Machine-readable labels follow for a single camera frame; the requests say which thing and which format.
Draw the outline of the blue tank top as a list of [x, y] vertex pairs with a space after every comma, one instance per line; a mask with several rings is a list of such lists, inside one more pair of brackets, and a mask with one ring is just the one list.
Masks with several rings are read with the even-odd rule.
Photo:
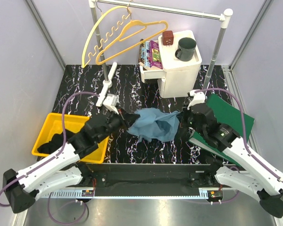
[[157, 108], [143, 108], [135, 112], [140, 117], [128, 129], [128, 133], [151, 142], [157, 139], [161, 142], [173, 141], [179, 127], [177, 118], [179, 111], [164, 113]]

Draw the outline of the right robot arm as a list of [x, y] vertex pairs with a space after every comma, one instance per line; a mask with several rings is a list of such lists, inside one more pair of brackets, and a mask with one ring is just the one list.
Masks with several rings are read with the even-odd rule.
[[248, 172], [246, 176], [215, 163], [204, 176], [206, 184], [232, 187], [258, 201], [270, 215], [283, 217], [283, 172], [251, 149], [231, 126], [219, 123], [205, 103], [183, 107], [180, 114], [183, 126], [193, 128], [209, 145]]

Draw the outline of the orange-yellow plastic hanger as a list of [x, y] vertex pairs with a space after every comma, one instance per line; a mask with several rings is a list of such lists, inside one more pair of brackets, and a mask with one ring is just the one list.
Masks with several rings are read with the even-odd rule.
[[[139, 35], [140, 33], [154, 26], [160, 27], [161, 30], [157, 30], [156, 32], [151, 33], [148, 37], [142, 38], [142, 40], [135, 38], [135, 36]], [[99, 52], [99, 54], [96, 56], [95, 63], [97, 65], [102, 65], [107, 61], [112, 60], [113, 58], [122, 55], [125, 52], [135, 47], [138, 47], [140, 44], [144, 43], [145, 41], [151, 40], [152, 38], [162, 34], [167, 29], [168, 29], [168, 23], [165, 20], [146, 22], [146, 23], [140, 20], [132, 20], [123, 27], [120, 34], [114, 40], [112, 40], [106, 47], [104, 47], [103, 50]], [[105, 58], [104, 60], [100, 60], [100, 57], [104, 55], [109, 49], [111, 49], [114, 46], [117, 46], [119, 43], [125, 43], [127, 41], [129, 41], [131, 46], [127, 45], [126, 48], [123, 48], [121, 51]]]

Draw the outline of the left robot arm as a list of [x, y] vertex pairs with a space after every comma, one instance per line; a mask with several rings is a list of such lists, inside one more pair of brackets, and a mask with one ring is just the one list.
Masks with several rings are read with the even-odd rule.
[[40, 197], [57, 189], [92, 182], [91, 170], [79, 161], [93, 153], [99, 143], [120, 128], [129, 129], [140, 116], [118, 108], [110, 116], [98, 115], [87, 120], [70, 138], [63, 134], [63, 142], [52, 154], [35, 164], [3, 174], [2, 191], [13, 213], [30, 208]]

